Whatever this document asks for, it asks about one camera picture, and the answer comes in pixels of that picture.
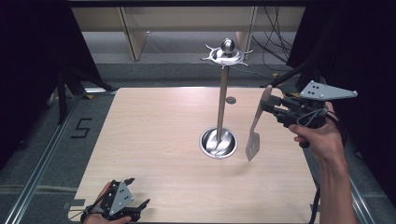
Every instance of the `metal stand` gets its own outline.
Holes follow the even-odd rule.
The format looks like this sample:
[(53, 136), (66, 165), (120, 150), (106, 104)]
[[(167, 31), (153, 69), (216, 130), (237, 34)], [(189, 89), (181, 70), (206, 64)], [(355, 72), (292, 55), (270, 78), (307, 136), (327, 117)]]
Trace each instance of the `metal stand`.
[(221, 48), (211, 49), (209, 57), (202, 60), (210, 60), (214, 63), (221, 64), (221, 82), (220, 82), (220, 95), (219, 95), (219, 113), (218, 113), (218, 126), (206, 130), (200, 138), (201, 150), (210, 158), (224, 159), (233, 155), (237, 148), (237, 140), (235, 135), (223, 128), (224, 109), (227, 96), (227, 83), (230, 66), (243, 63), (245, 54), (241, 51), (234, 49), (234, 42), (231, 39), (225, 39), (221, 44)]

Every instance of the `metal bracket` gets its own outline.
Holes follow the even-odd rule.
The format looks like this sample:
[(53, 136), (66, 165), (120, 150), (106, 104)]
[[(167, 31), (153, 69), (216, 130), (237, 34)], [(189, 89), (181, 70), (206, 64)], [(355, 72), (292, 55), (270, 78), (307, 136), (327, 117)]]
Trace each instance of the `metal bracket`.
[(130, 204), (133, 201), (134, 201), (134, 196), (132, 196), (126, 184), (124, 182), (120, 182), (119, 187), (117, 188), (114, 202), (111, 205), (109, 214), (113, 216), (114, 214), (118, 213), (122, 208), (126, 207), (128, 204)]
[(358, 93), (356, 91), (347, 91), (322, 83), (317, 83), (315, 81), (309, 82), (308, 85), (300, 92), (300, 98), (319, 101), (345, 99), (357, 96)]

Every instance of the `finger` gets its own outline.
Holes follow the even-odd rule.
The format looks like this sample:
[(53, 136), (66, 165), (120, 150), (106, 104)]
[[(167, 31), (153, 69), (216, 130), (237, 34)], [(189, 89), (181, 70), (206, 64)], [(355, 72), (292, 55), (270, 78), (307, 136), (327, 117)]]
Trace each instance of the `finger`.
[(122, 217), (120, 219), (114, 220), (114, 221), (110, 221), (111, 224), (125, 224), (132, 221), (131, 217)]
[(306, 138), (309, 135), (309, 133), (310, 133), (310, 130), (308, 128), (305, 128), (305, 127), (302, 127), (302, 126), (298, 126), (298, 125), (295, 125), (295, 124), (291, 124), (289, 126), (289, 130), (292, 133), (296, 133), (297, 135), (302, 136), (304, 138)]
[(306, 138), (304, 138), (304, 137), (302, 137), (300, 135), (294, 137), (294, 141), (296, 141), (296, 142), (308, 142), (308, 140)]
[(90, 214), (89, 216), (87, 216), (84, 220), (84, 224), (89, 224), (89, 223), (98, 223), (98, 220), (101, 221), (104, 218), (102, 217), (102, 215), (99, 214)]
[(325, 104), (327, 107), (329, 107), (329, 111), (334, 112), (334, 107), (332, 106), (332, 102), (327, 101)]
[(111, 183), (108, 182), (108, 183), (105, 185), (105, 187), (102, 189), (102, 191), (99, 193), (99, 195), (98, 195), (98, 197), (97, 197), (96, 199), (100, 198), (100, 196), (102, 196), (102, 195), (110, 188), (110, 185), (111, 185)]

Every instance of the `metal pole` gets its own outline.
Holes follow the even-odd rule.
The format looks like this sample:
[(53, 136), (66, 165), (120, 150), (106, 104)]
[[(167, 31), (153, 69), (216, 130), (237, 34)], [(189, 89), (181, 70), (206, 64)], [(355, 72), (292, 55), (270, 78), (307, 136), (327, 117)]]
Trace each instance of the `metal pole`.
[(221, 71), (218, 129), (217, 129), (217, 135), (216, 135), (216, 140), (218, 140), (218, 143), (220, 142), (221, 135), (222, 135), (222, 123), (223, 123), (223, 119), (224, 119), (224, 107), (225, 107), (225, 98), (227, 95), (227, 82), (228, 82), (229, 71), (230, 71), (230, 66), (224, 66)]

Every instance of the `printed number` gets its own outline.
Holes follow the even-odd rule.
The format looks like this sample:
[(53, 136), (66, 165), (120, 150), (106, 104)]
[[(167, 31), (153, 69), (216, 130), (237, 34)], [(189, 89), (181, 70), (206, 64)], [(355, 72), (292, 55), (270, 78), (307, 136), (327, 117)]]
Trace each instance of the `printed number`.
[(84, 135), (82, 136), (72, 136), (72, 138), (86, 138), (88, 132), (90, 131), (90, 128), (80, 128), (79, 125), (81, 124), (82, 121), (84, 120), (92, 120), (92, 119), (80, 119), (78, 121), (77, 127), (76, 127), (76, 131), (85, 131)]

